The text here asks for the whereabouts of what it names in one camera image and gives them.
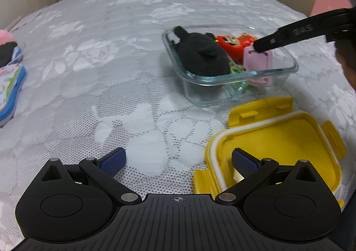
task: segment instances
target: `black tongs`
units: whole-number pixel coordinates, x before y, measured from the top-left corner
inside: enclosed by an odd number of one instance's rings
[[[354,8],[332,10],[283,26],[253,46],[257,52],[264,52],[326,35],[326,42],[336,41],[336,49],[356,70],[356,0],[351,3]]]
[[[307,160],[281,166],[242,149],[244,179],[217,195],[141,196],[116,181],[125,150],[77,165],[46,162],[16,206],[16,251],[341,251],[327,235],[341,209]]]

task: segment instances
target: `plush toy ear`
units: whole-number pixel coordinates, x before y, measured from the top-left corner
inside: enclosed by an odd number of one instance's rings
[[[189,33],[181,26],[175,27],[173,32],[180,40],[185,39],[189,35]]]
[[[195,47],[195,50],[198,53],[207,55],[209,58],[215,58],[217,56],[216,48],[215,48],[214,44],[208,44],[208,45],[204,45],[204,46],[200,46],[200,47],[198,46],[198,47]]]
[[[211,39],[215,40],[215,35],[214,34],[207,32],[207,33],[205,33],[205,35],[210,37]]]

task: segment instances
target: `crosshair marking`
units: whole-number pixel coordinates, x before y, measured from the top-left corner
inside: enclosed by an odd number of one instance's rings
[[[176,197],[176,198],[174,198],[172,200],[175,200],[176,202],[180,203],[181,201],[183,201],[185,199],[183,199],[182,197]]]

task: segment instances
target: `blue gripper pad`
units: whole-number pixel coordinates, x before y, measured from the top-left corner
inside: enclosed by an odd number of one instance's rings
[[[234,168],[246,178],[261,166],[261,161],[242,149],[234,149],[231,156]]]
[[[96,161],[96,165],[105,173],[114,177],[126,164],[126,151],[116,148]]]

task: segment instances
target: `black plush toy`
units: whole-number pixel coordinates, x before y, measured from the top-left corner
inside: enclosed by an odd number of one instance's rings
[[[174,29],[180,42],[174,45],[183,67],[198,76],[221,76],[230,73],[229,57],[211,33],[188,33],[181,26]]]

